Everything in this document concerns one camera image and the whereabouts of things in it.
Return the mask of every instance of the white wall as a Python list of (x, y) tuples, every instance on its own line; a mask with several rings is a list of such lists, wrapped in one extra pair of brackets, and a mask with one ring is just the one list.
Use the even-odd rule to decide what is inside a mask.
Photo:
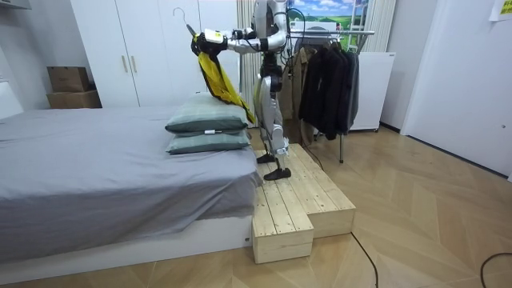
[(389, 52), (396, 52), (381, 121), (402, 128), (437, 0), (397, 0)]
[(34, 36), (46, 66), (84, 66), (92, 80), (86, 50), (71, 0), (30, 0), (32, 10), (20, 12)]
[(0, 119), (23, 112), (9, 82), (0, 82)]
[(0, 8), (0, 47), (5, 55), (6, 78), (17, 83), (15, 93), (25, 110), (49, 107), (51, 91), (46, 66), (20, 10)]
[(70, 0), (30, 0), (32, 10), (0, 8), (0, 47), (10, 87), (25, 110), (49, 107), (47, 66), (84, 66), (92, 79)]
[(403, 132), (510, 175), (512, 21), (493, 3), (438, 0)]

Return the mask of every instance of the pillow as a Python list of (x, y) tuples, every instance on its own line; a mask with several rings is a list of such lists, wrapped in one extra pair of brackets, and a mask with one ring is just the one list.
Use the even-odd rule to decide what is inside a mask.
[(239, 132), (247, 128), (246, 112), (207, 95), (195, 95), (168, 121), (166, 130), (175, 134), (221, 130)]
[(250, 145), (247, 132), (233, 134), (202, 134), (192, 137), (175, 135), (170, 141), (166, 152), (170, 154), (186, 154), (206, 151), (236, 150)]

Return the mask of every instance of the black coat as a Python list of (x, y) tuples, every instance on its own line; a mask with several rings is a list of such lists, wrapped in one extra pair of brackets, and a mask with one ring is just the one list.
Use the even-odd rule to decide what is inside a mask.
[(339, 48), (320, 49), (310, 59), (298, 116), (333, 140), (348, 132), (352, 61)]

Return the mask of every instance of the wooden plank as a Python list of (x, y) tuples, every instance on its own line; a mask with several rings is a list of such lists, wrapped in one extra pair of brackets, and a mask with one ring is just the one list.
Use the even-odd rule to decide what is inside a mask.
[[(270, 172), (267, 164), (258, 165), (258, 169), (264, 174)], [(265, 184), (263, 184), (263, 191), (265, 192), (266, 202), (269, 205), (270, 214), (274, 220), (276, 232), (278, 234), (295, 232), (294, 222), (288, 213), (288, 209), (282, 200), (276, 183), (274, 181), (265, 182)]]
[(355, 209), (310, 214), (314, 227), (313, 238), (348, 234), (352, 231)]
[(274, 221), (266, 202), (265, 192), (259, 187), (256, 193), (256, 207), (253, 217), (254, 237), (276, 235)]
[[(288, 165), (288, 167), (291, 170), (291, 177), (287, 180), (292, 185), (294, 192), (297, 195), (297, 198), (299, 199), (300, 203), (302, 204), (302, 208), (307, 214), (310, 213), (320, 213), (322, 212), (322, 209), (320, 206), (316, 203), (314, 200), (314, 196), (310, 194), (306, 188), (305, 181), (302, 179), (297, 173), (295, 173), (295, 169)], [(269, 168), (272, 170), (276, 169), (275, 163), (269, 163)]]
[(321, 212), (330, 212), (339, 210), (339, 208), (333, 203), (329, 195), (324, 189), (318, 184), (317, 180), (311, 175), (308, 169), (304, 166), (301, 160), (290, 150), (290, 156), (288, 157), (290, 167), (293, 174), (296, 174), (301, 179), (302, 188), (307, 191), (309, 195), (316, 201), (320, 207)]
[(313, 161), (313, 159), (298, 144), (290, 145), (290, 149), (301, 160), (304, 166), (311, 172), (318, 184), (324, 189), (330, 199), (340, 210), (354, 209), (355, 205), (344, 195), (330, 177)]
[(311, 224), (310, 219), (307, 217), (307, 214), (304, 211), (304, 208), (302, 208), (301, 202), (298, 200), (297, 195), (288, 179), (281, 179), (276, 181), (276, 184), (278, 186), (282, 200), (288, 209), (291, 220), (294, 222), (296, 231), (313, 229), (313, 224)]
[(259, 264), (309, 256), (312, 245), (313, 230), (255, 238), (254, 261)]

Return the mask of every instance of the humanoid robot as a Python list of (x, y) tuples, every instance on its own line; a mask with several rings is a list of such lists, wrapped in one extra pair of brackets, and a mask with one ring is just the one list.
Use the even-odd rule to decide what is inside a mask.
[(265, 155), (258, 163), (276, 162), (278, 168), (264, 179), (288, 178), (291, 172), (285, 166), (288, 139), (282, 128), (277, 92), (282, 87), (282, 68), (277, 53), (284, 47), (288, 35), (287, 0), (257, 0), (251, 28), (233, 31), (205, 30), (198, 37), (201, 51), (218, 54), (233, 50), (239, 54), (263, 53), (263, 64), (254, 93), (254, 107), (258, 117), (260, 136), (265, 143)]

